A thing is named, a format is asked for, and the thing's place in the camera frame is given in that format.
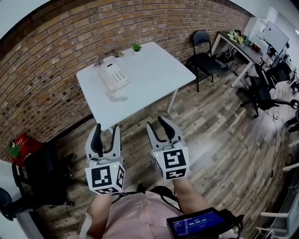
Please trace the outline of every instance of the red bag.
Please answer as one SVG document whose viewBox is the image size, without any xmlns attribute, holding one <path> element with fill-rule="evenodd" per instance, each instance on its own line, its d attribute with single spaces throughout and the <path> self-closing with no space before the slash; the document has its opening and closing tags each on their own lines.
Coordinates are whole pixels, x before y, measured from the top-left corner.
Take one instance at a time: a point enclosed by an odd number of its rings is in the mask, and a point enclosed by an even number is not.
<svg viewBox="0 0 299 239">
<path fill-rule="evenodd" d="M 42 147 L 41 142 L 28 136 L 26 133 L 21 134 L 21 136 L 14 143 L 21 147 L 20 157 L 15 159 L 11 156 L 11 159 L 20 167 L 24 167 L 24 161 L 30 154 L 33 154 Z"/>
</svg>

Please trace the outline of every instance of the brick wall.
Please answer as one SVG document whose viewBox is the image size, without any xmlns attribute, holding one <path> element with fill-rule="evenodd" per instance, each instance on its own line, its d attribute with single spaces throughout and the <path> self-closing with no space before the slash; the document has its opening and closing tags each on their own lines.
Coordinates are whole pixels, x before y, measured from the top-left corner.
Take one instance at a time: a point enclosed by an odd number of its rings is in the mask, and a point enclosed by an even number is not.
<svg viewBox="0 0 299 239">
<path fill-rule="evenodd" d="M 23 132 L 47 141 L 90 109 L 75 73 L 96 60 L 154 41 L 184 62 L 190 35 L 243 30 L 250 14 L 228 0 L 54 0 L 0 41 L 0 158 Z"/>
</svg>

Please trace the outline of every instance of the person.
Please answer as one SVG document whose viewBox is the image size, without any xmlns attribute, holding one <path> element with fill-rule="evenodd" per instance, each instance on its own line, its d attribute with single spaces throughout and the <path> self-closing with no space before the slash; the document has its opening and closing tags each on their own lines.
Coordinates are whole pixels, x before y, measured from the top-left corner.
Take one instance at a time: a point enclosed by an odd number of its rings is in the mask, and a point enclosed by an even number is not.
<svg viewBox="0 0 299 239">
<path fill-rule="evenodd" d="M 299 120 L 297 120 L 297 118 L 294 117 L 294 118 L 288 120 L 287 122 L 285 122 L 286 127 L 290 127 L 291 125 L 294 125 L 294 124 L 296 124 L 296 125 L 287 130 L 288 134 L 291 134 L 291 133 L 299 130 Z"/>
<path fill-rule="evenodd" d="M 176 191 L 164 186 L 157 186 L 146 191 L 140 185 L 137 192 L 121 196 L 112 203 L 112 195 L 97 195 L 87 214 L 92 224 L 87 232 L 87 239 L 171 239 L 166 219 L 210 208 L 206 200 L 195 190 L 188 178 L 173 180 Z M 178 203 L 181 211 L 173 205 Z M 231 229 L 222 234 L 222 238 L 237 238 Z"/>
</svg>

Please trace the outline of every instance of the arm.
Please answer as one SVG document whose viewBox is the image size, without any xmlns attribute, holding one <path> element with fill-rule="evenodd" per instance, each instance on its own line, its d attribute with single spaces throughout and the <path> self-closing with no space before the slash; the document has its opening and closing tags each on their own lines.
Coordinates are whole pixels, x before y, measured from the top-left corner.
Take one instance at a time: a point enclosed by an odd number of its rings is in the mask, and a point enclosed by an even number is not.
<svg viewBox="0 0 299 239">
<path fill-rule="evenodd" d="M 88 230 L 87 235 L 93 239 L 102 238 L 106 229 L 110 206 L 112 202 L 112 195 L 97 195 L 89 208 L 87 213 L 92 217 L 93 223 Z M 83 224 L 83 220 L 79 225 L 79 231 Z"/>
<path fill-rule="evenodd" d="M 181 209 L 184 214 L 189 214 L 209 208 L 206 200 L 195 190 L 186 177 L 173 180 Z"/>
</svg>

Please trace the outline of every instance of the table leg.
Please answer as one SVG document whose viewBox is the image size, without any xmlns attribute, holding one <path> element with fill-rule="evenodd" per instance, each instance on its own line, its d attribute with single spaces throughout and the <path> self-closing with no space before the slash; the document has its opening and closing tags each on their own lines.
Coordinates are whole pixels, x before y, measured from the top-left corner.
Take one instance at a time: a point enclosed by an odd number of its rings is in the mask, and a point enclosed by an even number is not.
<svg viewBox="0 0 299 239">
<path fill-rule="evenodd" d="M 175 98 L 176 95 L 177 95 L 177 92 L 178 92 L 178 89 L 176 89 L 176 90 L 173 92 L 173 95 L 172 95 L 170 104 L 169 104 L 168 109 L 167 109 L 167 111 L 166 111 L 167 113 L 169 113 L 169 111 L 170 111 L 170 109 L 171 109 L 171 107 L 172 107 L 172 104 L 173 104 L 174 98 Z"/>
<path fill-rule="evenodd" d="M 242 73 L 237 77 L 237 79 L 231 84 L 231 87 L 234 87 L 235 84 L 237 84 L 237 82 L 239 80 L 241 80 L 241 78 L 246 74 L 246 72 L 253 66 L 253 62 L 250 61 L 247 66 L 245 67 L 245 69 L 242 71 Z"/>
<path fill-rule="evenodd" d="M 215 52 L 215 50 L 216 50 L 216 48 L 218 46 L 218 43 L 219 43 L 220 39 L 221 39 L 221 35 L 218 34 L 217 38 L 216 38 L 216 40 L 215 40 L 215 42 L 213 44 L 213 47 L 212 47 L 212 55 L 214 54 L 214 52 Z"/>
<path fill-rule="evenodd" d="M 111 134 L 113 134 L 113 129 L 110 127 L 110 128 L 108 128 L 108 131 L 111 133 Z"/>
</svg>

